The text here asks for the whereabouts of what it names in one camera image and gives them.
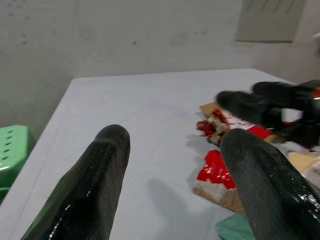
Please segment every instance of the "table surface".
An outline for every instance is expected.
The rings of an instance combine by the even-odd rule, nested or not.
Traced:
[[[0,207],[0,238],[20,239],[99,130],[120,124],[131,154],[110,239],[219,239],[215,224],[233,213],[192,193],[216,148],[196,130],[199,106],[260,81],[281,79],[229,69],[73,80]]]

